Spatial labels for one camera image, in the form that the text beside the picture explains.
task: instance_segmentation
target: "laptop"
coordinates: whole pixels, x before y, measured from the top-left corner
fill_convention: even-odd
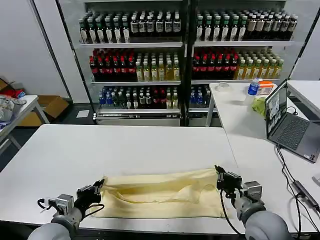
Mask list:
[[[265,100],[266,138],[315,163],[320,152],[320,125],[287,112],[287,81]]]

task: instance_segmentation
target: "green cloth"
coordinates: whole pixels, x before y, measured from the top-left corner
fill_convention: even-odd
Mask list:
[[[252,103],[252,109],[253,111],[256,111],[264,118],[266,117],[266,104],[265,104],[266,98],[260,97],[255,98]]]

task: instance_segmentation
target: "laptop keyboard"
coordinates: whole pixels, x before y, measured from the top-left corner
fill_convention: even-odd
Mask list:
[[[291,119],[277,138],[278,143],[296,150],[309,124],[309,121],[302,118]]]

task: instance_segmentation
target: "white table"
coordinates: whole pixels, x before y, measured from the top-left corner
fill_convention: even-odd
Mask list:
[[[4,152],[4,150],[12,143],[18,149],[21,149],[20,144],[18,141],[10,134],[10,132],[32,111],[34,110],[39,118],[46,124],[49,124],[49,121],[42,111],[39,103],[38,103],[38,96],[37,95],[26,95],[23,96],[21,99],[26,100],[26,104],[24,104],[17,117],[3,129],[0,129],[0,155]]]
[[[216,85],[217,83],[209,85],[212,101],[227,134],[243,181],[256,180],[262,184],[262,200],[265,202],[265,207],[280,215],[286,221],[290,232],[297,232],[296,203],[290,190],[287,190],[286,179],[281,173],[282,163],[275,145],[266,140],[265,120],[257,112],[253,112],[251,107],[242,105],[248,83],[230,83],[232,88],[230,92],[219,92],[216,90]],[[289,99],[287,105],[294,106]],[[296,109],[298,115],[305,118],[303,113]],[[320,203],[320,187],[311,178],[320,172],[320,160],[313,164],[286,150],[281,151],[292,175]],[[302,231],[315,232],[305,217],[307,213],[302,206],[300,211]],[[318,215],[312,209],[309,212],[315,223],[320,226]]]
[[[290,80],[287,83],[289,91],[320,118],[320,81]]]
[[[42,125],[0,173],[0,221],[42,225],[37,200],[69,194],[106,176],[164,174],[213,168],[238,172],[225,130],[206,127]],[[236,217],[230,200],[225,201]],[[232,222],[240,231],[242,224]],[[87,217],[81,228],[234,234],[223,218]]]

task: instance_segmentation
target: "laptop screen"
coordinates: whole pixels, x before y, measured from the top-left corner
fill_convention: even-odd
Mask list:
[[[266,137],[287,112],[287,81],[281,83],[265,100]]]

